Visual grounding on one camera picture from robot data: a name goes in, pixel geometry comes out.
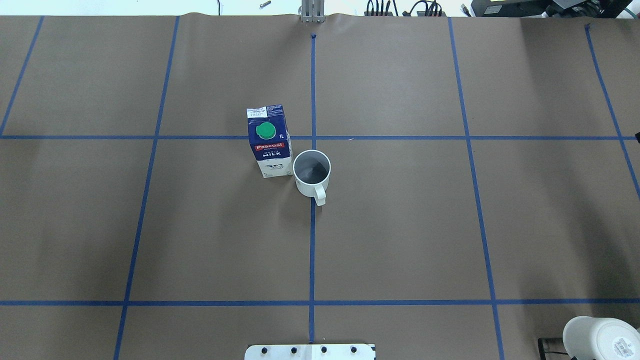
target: white container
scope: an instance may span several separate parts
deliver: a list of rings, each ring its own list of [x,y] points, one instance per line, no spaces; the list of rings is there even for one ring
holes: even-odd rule
[[[331,175],[331,161],[322,151],[307,150],[293,161],[293,176],[302,195],[316,199],[316,205],[326,202],[326,188]]]
[[[578,360],[640,360],[640,333],[622,320],[578,316],[564,326],[562,339]]]
[[[291,137],[282,105],[247,109],[249,144],[263,177],[291,175]]]

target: black device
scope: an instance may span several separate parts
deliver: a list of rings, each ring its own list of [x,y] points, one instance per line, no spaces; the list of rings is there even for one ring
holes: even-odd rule
[[[549,17],[615,18],[631,0],[472,0],[477,17],[526,17],[546,12]]]
[[[416,13],[416,15],[418,15],[418,16],[427,16],[427,15],[426,15],[426,12],[415,12],[415,13]],[[442,17],[446,17],[446,16],[447,16],[447,13],[445,13],[445,12],[438,12],[438,13],[437,13],[437,15],[432,15],[432,16],[442,16]]]
[[[365,16],[393,16],[393,12],[364,12]]]

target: pascual logo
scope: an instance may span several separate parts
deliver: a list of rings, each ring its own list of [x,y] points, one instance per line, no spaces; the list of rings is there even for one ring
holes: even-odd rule
[[[264,145],[256,145],[255,146],[255,150],[256,151],[260,151],[260,150],[265,150],[265,149],[277,149],[279,147],[284,147],[284,143],[283,142],[277,142],[277,143],[267,143]]]

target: mug handle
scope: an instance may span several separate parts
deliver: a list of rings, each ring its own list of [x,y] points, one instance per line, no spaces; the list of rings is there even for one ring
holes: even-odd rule
[[[316,198],[316,205],[324,205],[326,202],[326,193],[324,192],[322,184],[315,185],[314,190],[316,193],[316,196],[314,196],[314,198]]]

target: metal bracket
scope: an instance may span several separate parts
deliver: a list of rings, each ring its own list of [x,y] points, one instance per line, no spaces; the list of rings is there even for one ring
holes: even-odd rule
[[[302,22],[324,22],[324,0],[302,0],[300,20]]]
[[[244,360],[376,360],[374,344],[252,345]]]
[[[540,360],[566,359],[567,356],[562,338],[538,338],[538,354]]]

